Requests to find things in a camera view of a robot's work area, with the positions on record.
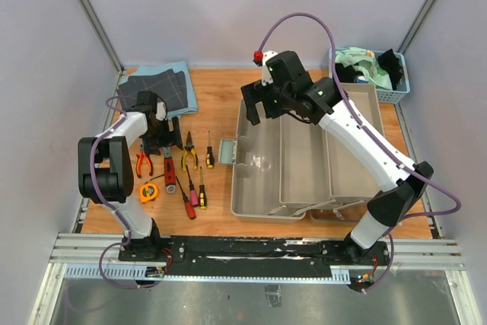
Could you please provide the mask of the yellow handled pliers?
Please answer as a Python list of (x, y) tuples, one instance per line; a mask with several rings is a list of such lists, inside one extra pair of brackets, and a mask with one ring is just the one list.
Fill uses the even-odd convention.
[(198, 155), (196, 154), (196, 150), (195, 150), (195, 146), (193, 144), (193, 137), (191, 135), (191, 132), (187, 133), (186, 143), (183, 146), (183, 155), (181, 158), (181, 168), (184, 172), (187, 172), (187, 170), (188, 170), (187, 159), (189, 156), (193, 158), (193, 169), (197, 170), (199, 167), (199, 158), (198, 158)]

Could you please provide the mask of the red handled adjustable wrench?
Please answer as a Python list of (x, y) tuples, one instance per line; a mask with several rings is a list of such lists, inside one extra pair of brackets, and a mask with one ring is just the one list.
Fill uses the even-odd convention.
[(164, 184), (166, 192), (173, 194), (176, 191), (176, 174), (170, 147), (163, 147), (164, 154)]

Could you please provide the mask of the grey plastic tool box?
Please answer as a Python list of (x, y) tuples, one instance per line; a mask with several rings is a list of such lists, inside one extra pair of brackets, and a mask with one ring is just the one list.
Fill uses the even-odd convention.
[(241, 104), (235, 139), (220, 143), (232, 164), (231, 212), (240, 220), (357, 222), (379, 187), (368, 169), (334, 136), (288, 115), (252, 126)]

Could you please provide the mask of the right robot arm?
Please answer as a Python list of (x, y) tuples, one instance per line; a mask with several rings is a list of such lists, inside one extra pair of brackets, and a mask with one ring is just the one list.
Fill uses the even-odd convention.
[(260, 118), (256, 105), (276, 119), (296, 113), (337, 138), (369, 171), (379, 191), (367, 211), (347, 234), (341, 251), (354, 264), (371, 257), (372, 247), (412, 208), (425, 191), (434, 169), (397, 151), (361, 114), (336, 78), (313, 81), (294, 51), (256, 51), (253, 61), (262, 69), (260, 80), (241, 87), (246, 117)]

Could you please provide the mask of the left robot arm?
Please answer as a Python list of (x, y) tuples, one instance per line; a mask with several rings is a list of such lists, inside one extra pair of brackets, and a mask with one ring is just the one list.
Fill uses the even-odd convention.
[(79, 140), (78, 189), (84, 198), (110, 211), (123, 227), (120, 260), (155, 261), (168, 249), (134, 193), (129, 148), (136, 142), (151, 155), (159, 155), (163, 148), (183, 147), (178, 119), (167, 118), (165, 102), (153, 91), (138, 92), (135, 103), (121, 110), (109, 129)]

